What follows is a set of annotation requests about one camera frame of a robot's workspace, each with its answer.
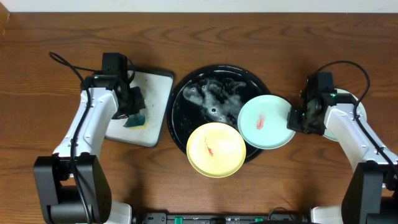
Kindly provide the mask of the black round tray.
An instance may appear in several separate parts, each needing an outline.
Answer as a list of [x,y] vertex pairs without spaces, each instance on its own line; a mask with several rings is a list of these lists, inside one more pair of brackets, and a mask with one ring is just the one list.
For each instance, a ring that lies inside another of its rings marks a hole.
[[249,100],[270,95],[260,78],[234,65],[208,65],[184,77],[167,106],[167,127],[177,147],[187,153],[187,141],[196,128],[224,123],[238,128],[238,115]]

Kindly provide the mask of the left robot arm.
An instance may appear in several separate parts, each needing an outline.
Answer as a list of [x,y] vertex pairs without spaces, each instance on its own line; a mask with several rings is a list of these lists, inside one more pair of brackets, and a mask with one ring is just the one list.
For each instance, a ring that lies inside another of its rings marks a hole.
[[110,75],[86,77],[70,128],[34,178],[45,223],[132,223],[132,207],[112,198],[99,162],[106,130],[125,106],[143,109],[139,87]]

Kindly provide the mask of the black rectangular sponge tray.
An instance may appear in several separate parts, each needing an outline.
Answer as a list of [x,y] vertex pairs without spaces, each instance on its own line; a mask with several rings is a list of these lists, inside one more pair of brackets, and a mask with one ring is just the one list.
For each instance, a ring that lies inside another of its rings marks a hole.
[[170,93],[174,84],[174,73],[166,70],[137,68],[130,87],[138,86],[144,97],[145,108],[140,110],[146,116],[144,129],[124,127],[126,120],[110,121],[105,138],[145,147],[154,147],[159,140]]

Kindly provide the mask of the yellow plate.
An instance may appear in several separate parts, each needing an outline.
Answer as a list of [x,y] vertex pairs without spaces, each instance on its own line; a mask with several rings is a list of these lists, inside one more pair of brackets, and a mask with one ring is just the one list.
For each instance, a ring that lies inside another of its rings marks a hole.
[[224,123],[207,123],[194,130],[187,141],[187,157],[196,171],[211,178],[237,172],[246,159],[240,133]]

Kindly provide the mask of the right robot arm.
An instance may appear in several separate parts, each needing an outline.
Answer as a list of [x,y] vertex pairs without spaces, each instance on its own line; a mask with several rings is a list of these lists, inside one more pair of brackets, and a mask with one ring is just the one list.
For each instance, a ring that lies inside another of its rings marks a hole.
[[341,205],[315,207],[314,223],[397,223],[397,155],[364,120],[349,93],[305,93],[290,110],[288,128],[305,134],[331,132],[354,174]]

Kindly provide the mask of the green yellow sponge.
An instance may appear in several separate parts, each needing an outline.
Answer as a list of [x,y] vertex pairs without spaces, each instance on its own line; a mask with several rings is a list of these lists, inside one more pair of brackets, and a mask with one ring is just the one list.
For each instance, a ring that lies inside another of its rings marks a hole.
[[144,129],[147,125],[146,116],[144,112],[138,114],[132,114],[126,120],[124,124],[125,128],[128,129]]

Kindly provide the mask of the mint plate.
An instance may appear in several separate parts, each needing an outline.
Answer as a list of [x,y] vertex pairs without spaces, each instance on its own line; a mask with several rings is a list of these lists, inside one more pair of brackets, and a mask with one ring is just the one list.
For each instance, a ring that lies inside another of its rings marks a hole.
[[282,147],[295,135],[295,131],[287,128],[291,107],[279,96],[257,96],[245,103],[239,112],[239,133],[248,144],[258,149]]
[[[355,100],[358,100],[358,98],[356,96],[354,96],[352,93],[350,93],[350,92],[348,92],[346,90],[343,90],[343,89],[340,89],[340,88],[335,88],[335,90],[336,90],[337,93],[350,94],[350,95],[352,95],[354,97]],[[365,107],[364,107],[364,105],[362,103],[359,104],[359,106],[357,108],[357,112],[359,112],[359,115],[361,116],[362,119],[364,119],[365,121],[368,120]],[[353,111],[352,110],[349,112],[348,116],[352,120],[354,120]],[[327,138],[329,140],[332,140],[332,141],[336,141],[336,142],[338,141],[337,138],[335,137],[335,135],[329,129],[325,129],[323,137],[325,137],[325,138]]]

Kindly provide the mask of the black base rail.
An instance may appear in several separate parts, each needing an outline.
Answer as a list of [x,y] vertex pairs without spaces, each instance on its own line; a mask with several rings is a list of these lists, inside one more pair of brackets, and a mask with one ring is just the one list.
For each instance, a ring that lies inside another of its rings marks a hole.
[[135,214],[132,224],[265,224],[304,223],[311,221],[302,215],[272,213],[271,215],[189,215],[166,213]]

